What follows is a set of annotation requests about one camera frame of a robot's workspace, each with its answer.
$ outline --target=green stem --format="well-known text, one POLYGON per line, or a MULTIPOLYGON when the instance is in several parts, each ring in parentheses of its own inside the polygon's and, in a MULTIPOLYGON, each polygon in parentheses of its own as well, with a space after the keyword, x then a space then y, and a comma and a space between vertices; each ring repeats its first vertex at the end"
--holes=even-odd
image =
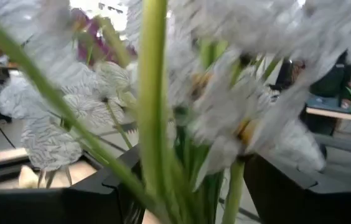
POLYGON ((126 47, 124 47, 123 43, 121 42, 115 28, 113 28, 111 20, 109 18, 102 18, 99 16, 96 16, 94 19, 98 21, 100 27, 102 28, 102 34, 106 40, 106 43, 115 51, 119 61, 119 66, 126 68, 131 61, 130 55, 126 47))
POLYGON ((91 55, 92 54, 93 54, 93 47, 91 46, 90 49, 88 50, 87 62, 86 62, 87 65, 90 64, 90 60, 91 60, 91 55))
POLYGON ((109 102, 106 104, 106 109, 108 109, 109 114, 111 115, 111 118, 112 118, 113 122, 115 123, 116 129, 118 130, 118 132, 120 133, 121 137, 122 137, 123 140, 125 141, 125 143, 126 143, 128 149, 131 149, 131 148, 133 147, 133 145, 130 143, 130 141, 129 141, 128 138, 127 138, 126 133, 125 133, 125 132, 123 131, 123 129, 121 128, 120 123, 119 123, 119 121, 116 119, 116 116, 115 116, 115 114, 114 114, 114 112, 113 112, 113 110, 112 110, 112 108, 111 108, 109 102))
POLYGON ((239 60, 232 64, 232 77, 231 77, 230 87, 233 87, 236 84, 243 69, 244 68, 241 68, 239 60))
POLYGON ((265 70, 263 76, 261 77, 261 79, 265 82, 267 80, 267 78, 271 75, 271 73, 274 71, 275 67, 277 66, 277 64, 279 63, 281 59, 274 57, 271 61, 271 63, 269 63, 267 69, 265 70))
POLYGON ((214 55, 214 60, 217 60, 227 49, 228 47, 228 42, 225 41, 219 41, 215 45, 215 55, 214 55))
POLYGON ((200 58, 204 69, 208 69, 214 61, 215 46, 211 40, 200 40, 200 58))
POLYGON ((135 196, 143 203, 147 209, 156 215, 155 200, 144 191, 142 183, 121 161, 112 156, 107 150, 103 149, 93 135, 87 131, 84 126, 77 121, 76 116, 66 104, 66 102, 58 96, 57 91, 49 83, 42 72, 34 65, 34 62, 26 55, 21 47, 16 44, 0 27, 0 49, 3 50, 10 58, 15 60, 23 69, 24 74, 34 83, 40 93, 47 99, 52 106, 57 108, 62 114, 73 124, 79 135, 83 136, 91 147, 91 153, 98 155, 100 161, 111 168, 111 170, 122 180, 122 182, 135 194, 135 196))
POLYGON ((139 54, 138 128, 141 162, 146 187, 152 194, 164 195, 164 153, 167 151, 162 95, 166 31, 164 0, 143 1, 143 29, 139 54))
POLYGON ((243 170, 245 163, 235 161, 230 169, 231 179, 222 224, 234 224, 238 215, 239 203, 242 196, 243 170))
POLYGON ((260 59, 255 63, 255 77, 257 76, 257 71, 260 68, 261 63, 263 63, 263 60, 265 58, 265 55, 262 55, 260 59))

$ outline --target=flower petal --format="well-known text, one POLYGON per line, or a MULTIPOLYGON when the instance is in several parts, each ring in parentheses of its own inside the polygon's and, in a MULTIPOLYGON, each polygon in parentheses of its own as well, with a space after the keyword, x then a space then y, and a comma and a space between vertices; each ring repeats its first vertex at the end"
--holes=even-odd
POLYGON ((16 119, 40 117, 49 108, 24 77, 11 77, 0 91, 0 113, 16 119))
POLYGON ((240 141, 233 136, 219 136, 214 140, 209 152, 199 169, 195 190, 200 186, 206 175, 214 174, 230 167, 236 156, 243 150, 240 141))
POLYGON ((46 171, 76 162, 82 155, 79 143, 54 126, 49 116, 27 120, 21 144, 32 165, 46 171))
POLYGON ((276 147, 271 150, 271 154, 296 162, 301 170, 318 171, 325 167, 325 160, 316 140, 296 119, 282 129, 280 137, 274 139, 274 143, 276 147))
MULTIPOLYGON (((111 115, 104 103, 83 95, 65 95, 64 100, 69 104, 78 119, 87 126, 98 128, 113 125, 111 115)), ((121 121, 124 118, 123 110, 113 101, 110 100, 109 103, 115 118, 121 121)))

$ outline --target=white flower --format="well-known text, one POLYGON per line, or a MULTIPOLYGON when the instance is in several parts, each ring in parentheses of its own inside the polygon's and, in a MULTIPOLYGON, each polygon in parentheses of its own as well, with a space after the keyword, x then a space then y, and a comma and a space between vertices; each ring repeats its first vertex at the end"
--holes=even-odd
POLYGON ((270 133, 298 116, 310 84, 351 46, 351 0, 170 0, 169 10, 178 29, 197 37, 226 40, 245 52, 306 61, 296 84, 260 120, 250 146, 254 148, 279 137, 270 133))
MULTIPOLYGON (((105 103, 83 95, 65 95, 64 100, 75 113, 76 117, 89 128, 99 128, 114 123, 105 103)), ((123 119, 123 110, 113 101, 107 102, 118 121, 123 119)))
POLYGON ((262 121, 271 108, 271 99, 264 86, 249 74, 254 70, 242 72, 239 81, 230 88, 230 72, 237 58, 234 50, 222 55, 212 68, 212 77, 203 95, 194 105, 197 117, 190 130, 197 142, 212 143, 196 186, 205 175, 230 167, 237 155, 252 153, 288 155, 288 159, 297 162, 299 167, 321 170, 324 167, 322 154, 314 138, 296 118, 288 118, 285 126, 267 127, 262 121), (254 131, 254 135, 253 142, 247 146, 236 140, 242 121, 261 124, 248 130, 254 131), (257 147, 256 142, 264 140, 266 144, 257 147))
POLYGON ((45 171, 76 162, 82 155, 79 143, 54 125, 52 119, 47 115, 27 120, 21 136, 32 165, 45 171))
POLYGON ((0 91, 0 112, 16 119, 40 117, 47 104, 22 76, 11 77, 0 91))

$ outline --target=green object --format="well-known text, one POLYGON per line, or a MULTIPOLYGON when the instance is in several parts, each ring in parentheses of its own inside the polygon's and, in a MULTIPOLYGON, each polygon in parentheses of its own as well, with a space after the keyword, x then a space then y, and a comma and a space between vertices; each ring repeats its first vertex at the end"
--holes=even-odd
POLYGON ((72 129, 72 124, 66 118, 61 118, 60 127, 69 132, 72 129))
POLYGON ((202 39, 199 41, 199 48, 202 65, 204 69, 208 69, 215 60, 216 45, 211 40, 202 39))
POLYGON ((276 66, 278 65, 279 61, 281 59, 280 58, 276 58, 274 57, 271 61, 271 63, 269 63, 268 67, 266 68, 266 70, 264 71, 263 76, 261 77, 261 79, 265 82, 267 80, 267 78, 271 75, 271 73, 274 71, 274 69, 276 68, 276 66))
POLYGON ((235 161, 230 169, 230 188, 225 200, 222 224, 234 224, 238 215, 239 203, 242 196, 243 171, 245 163, 235 161))
POLYGON ((131 61, 130 55, 126 47, 124 47, 123 43, 121 42, 119 35, 113 28, 110 19, 96 16, 94 17, 94 20, 96 20, 102 28, 102 34, 108 46, 111 46, 115 51, 119 61, 119 66, 122 68, 126 68, 131 61))
POLYGON ((127 138, 126 133, 125 133, 125 132, 123 131, 123 129, 121 128, 120 123, 119 123, 119 121, 116 119, 116 116, 115 116, 115 114, 114 114, 114 112, 113 112, 113 110, 112 110, 112 108, 111 108, 109 102, 106 103, 106 109, 108 109, 109 114, 111 115, 111 118, 112 118, 113 122, 115 123, 116 130, 118 130, 118 132, 120 133, 120 135, 121 135, 121 137, 123 138, 123 140, 125 141, 125 143, 126 143, 128 149, 131 149, 131 148, 133 147, 133 145, 131 145, 130 141, 129 141, 128 138, 127 138))

